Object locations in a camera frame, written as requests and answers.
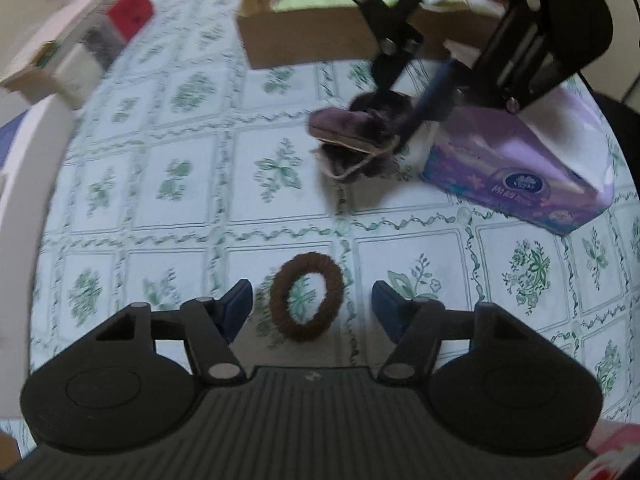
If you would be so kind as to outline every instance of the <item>clutter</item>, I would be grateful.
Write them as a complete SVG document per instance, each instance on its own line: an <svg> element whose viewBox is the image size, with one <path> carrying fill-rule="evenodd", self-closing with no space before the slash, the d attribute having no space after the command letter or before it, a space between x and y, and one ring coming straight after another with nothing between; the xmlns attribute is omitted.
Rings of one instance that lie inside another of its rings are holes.
<svg viewBox="0 0 640 480"><path fill-rule="evenodd" d="M311 8L290 10L283 1L285 9L281 12L274 11L272 3L273 0L241 0L236 10L238 31L252 68L370 59L378 49L366 21L352 2L331 7L316 2ZM500 21L498 16L485 12L456 9L458 4L447 7L447 12L442 12L442 8L419 7L412 14L412 25L430 39L418 57L444 59L447 53L442 43L447 38L482 47Z"/></svg>
<svg viewBox="0 0 640 480"><path fill-rule="evenodd" d="M104 69L84 44L76 43L52 76L66 89L70 106L79 108L100 84Z"/></svg>
<svg viewBox="0 0 640 480"><path fill-rule="evenodd" d="M70 0L17 39L0 84L32 104L57 93L78 108L152 13L150 0Z"/></svg>
<svg viewBox="0 0 640 480"><path fill-rule="evenodd" d="M298 279L312 272L317 272L324 278L326 292L313 319L299 324L289 313L289 293ZM298 342L313 341L334 322L343 296L342 271L330 257L319 253L298 254L285 263L273 279L269 300L271 321L288 339Z"/></svg>

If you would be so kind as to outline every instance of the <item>purple tissue box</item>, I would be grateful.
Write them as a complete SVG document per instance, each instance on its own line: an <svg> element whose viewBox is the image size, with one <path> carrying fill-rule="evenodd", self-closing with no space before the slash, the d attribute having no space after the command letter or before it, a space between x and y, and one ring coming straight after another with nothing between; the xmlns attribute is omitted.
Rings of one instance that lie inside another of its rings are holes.
<svg viewBox="0 0 640 480"><path fill-rule="evenodd" d="M596 107L590 95L584 101ZM599 110L584 120L597 115L602 116ZM604 130L604 124L606 120L592 125ZM523 121L505 111L457 108L432 136L423 179L555 234L569 234L612 203L610 159L606 184L597 191L546 149Z"/></svg>

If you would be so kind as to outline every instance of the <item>cardboard box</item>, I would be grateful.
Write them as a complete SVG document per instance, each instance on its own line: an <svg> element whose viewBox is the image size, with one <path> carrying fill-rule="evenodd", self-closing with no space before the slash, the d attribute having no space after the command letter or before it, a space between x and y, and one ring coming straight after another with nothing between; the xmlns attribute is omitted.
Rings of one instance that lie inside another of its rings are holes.
<svg viewBox="0 0 640 480"><path fill-rule="evenodd" d="M409 22L425 35L418 53L446 59L446 39L482 48L499 18L472 10L417 9ZM252 68L332 59L370 59L378 51L375 38L357 7L274 12L271 0L241 0L238 31Z"/></svg>
<svg viewBox="0 0 640 480"><path fill-rule="evenodd" d="M14 438L0 431L0 472L20 460L20 450Z"/></svg>

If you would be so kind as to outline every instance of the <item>fuzzy slipper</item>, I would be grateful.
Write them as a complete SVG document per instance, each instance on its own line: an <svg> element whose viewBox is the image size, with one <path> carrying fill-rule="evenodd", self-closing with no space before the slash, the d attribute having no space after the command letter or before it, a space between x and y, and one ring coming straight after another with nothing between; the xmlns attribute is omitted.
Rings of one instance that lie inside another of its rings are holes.
<svg viewBox="0 0 640 480"><path fill-rule="evenodd" d="M355 182L360 173L365 176L391 174L394 168L391 156L375 156L363 152L354 152L343 146L322 144L312 150L320 171L332 180L342 184Z"/></svg>
<svg viewBox="0 0 640 480"><path fill-rule="evenodd" d="M309 115L308 132L312 137L369 155L381 155L398 145L389 131L385 115L375 110L351 112L341 108L323 108Z"/></svg>

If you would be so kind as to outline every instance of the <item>ridged black surface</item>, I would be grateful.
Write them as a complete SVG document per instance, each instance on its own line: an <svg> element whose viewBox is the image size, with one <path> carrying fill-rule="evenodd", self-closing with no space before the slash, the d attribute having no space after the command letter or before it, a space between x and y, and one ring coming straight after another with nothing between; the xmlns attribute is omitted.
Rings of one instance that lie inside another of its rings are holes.
<svg viewBox="0 0 640 480"><path fill-rule="evenodd" d="M40 446L6 477L565 480L590 459L582 448L537 458L473 448L442 430L412 390L381 386L366 368L260 368L247 384L211 390L151 446L112 456Z"/></svg>

